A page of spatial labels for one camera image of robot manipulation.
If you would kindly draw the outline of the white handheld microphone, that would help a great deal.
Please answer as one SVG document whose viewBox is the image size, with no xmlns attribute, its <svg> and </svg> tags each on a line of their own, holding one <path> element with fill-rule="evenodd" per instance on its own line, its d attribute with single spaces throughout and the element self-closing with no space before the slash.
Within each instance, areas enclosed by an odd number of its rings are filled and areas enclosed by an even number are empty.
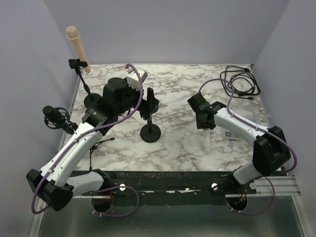
<svg viewBox="0 0 316 237">
<path fill-rule="evenodd" d="M 210 130 L 209 128 L 204 128 L 202 130 L 202 136 L 203 136 L 203 146 L 205 149 L 210 147 Z"/>
</svg>

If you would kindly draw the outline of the black round-base mic stand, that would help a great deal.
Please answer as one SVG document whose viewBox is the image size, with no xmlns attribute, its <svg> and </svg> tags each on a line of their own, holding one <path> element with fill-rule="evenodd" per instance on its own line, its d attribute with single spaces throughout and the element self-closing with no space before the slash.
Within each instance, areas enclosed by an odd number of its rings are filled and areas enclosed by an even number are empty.
<svg viewBox="0 0 316 237">
<path fill-rule="evenodd" d="M 143 141 L 147 143 L 154 143 L 160 138 L 161 130 L 156 124 L 153 123 L 152 116 L 146 120 L 146 122 L 147 124 L 141 128 L 140 136 Z"/>
</svg>

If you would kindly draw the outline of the black shock-mount tripod stand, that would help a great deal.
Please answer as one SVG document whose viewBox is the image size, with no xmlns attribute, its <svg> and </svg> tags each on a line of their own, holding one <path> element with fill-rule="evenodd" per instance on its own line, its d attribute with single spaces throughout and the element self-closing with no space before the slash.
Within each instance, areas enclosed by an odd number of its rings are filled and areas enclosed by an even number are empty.
<svg viewBox="0 0 316 237">
<path fill-rule="evenodd" d="M 44 119 L 45 125 L 50 129 L 62 129 L 72 135 L 67 144 L 59 151 L 55 160 L 58 161 L 55 169 L 59 171 L 73 171 L 86 153 L 92 154 L 102 143 L 114 138 L 102 140 L 106 133 L 118 121 L 118 115 L 102 106 L 88 108 L 80 124 L 70 121 L 67 110 L 56 108 L 64 117 L 62 123 L 51 123 Z"/>
</svg>

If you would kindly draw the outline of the black handheld microphone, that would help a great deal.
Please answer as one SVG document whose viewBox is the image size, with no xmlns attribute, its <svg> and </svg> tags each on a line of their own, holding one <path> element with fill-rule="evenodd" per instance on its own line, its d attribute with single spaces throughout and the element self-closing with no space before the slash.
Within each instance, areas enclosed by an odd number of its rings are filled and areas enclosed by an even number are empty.
<svg viewBox="0 0 316 237">
<path fill-rule="evenodd" d="M 52 106 L 45 106 L 42 112 L 44 114 L 44 119 L 51 123 L 64 122 L 64 117 L 62 116 L 62 114 Z"/>
</svg>

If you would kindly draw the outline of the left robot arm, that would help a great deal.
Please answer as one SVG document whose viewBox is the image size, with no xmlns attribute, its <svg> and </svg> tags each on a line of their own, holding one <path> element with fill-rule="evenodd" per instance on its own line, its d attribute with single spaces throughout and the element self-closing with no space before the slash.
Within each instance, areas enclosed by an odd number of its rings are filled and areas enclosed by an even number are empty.
<svg viewBox="0 0 316 237">
<path fill-rule="evenodd" d="M 31 169 L 26 179 L 34 193 L 55 211 L 62 210 L 74 196 L 90 191 L 104 195 L 109 191 L 109 176 L 94 169 L 86 175 L 71 177 L 71 173 L 83 156 L 116 124 L 125 112 L 129 118 L 139 112 L 141 118 L 150 120 L 158 111 L 159 100 L 154 90 L 143 90 L 142 80 L 111 78 L 103 88 L 103 94 L 92 93 L 84 100 L 86 112 L 80 124 L 62 119 L 60 108 L 46 106 L 44 119 L 55 128 L 71 134 L 66 145 L 40 170 Z"/>
</svg>

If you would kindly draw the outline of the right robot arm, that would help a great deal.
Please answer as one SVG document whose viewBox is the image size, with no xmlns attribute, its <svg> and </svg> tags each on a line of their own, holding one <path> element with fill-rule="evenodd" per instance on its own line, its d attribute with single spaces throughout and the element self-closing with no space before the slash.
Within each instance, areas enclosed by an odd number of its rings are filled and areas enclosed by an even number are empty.
<svg viewBox="0 0 316 237">
<path fill-rule="evenodd" d="M 270 176 L 291 158 L 281 128 L 268 128 L 239 117 L 221 102 L 210 104 L 200 93 L 188 99 L 188 104 L 196 115 L 198 129 L 224 128 L 253 148 L 252 161 L 235 170 L 227 181 L 230 192 L 237 194 L 249 181 Z"/>
</svg>

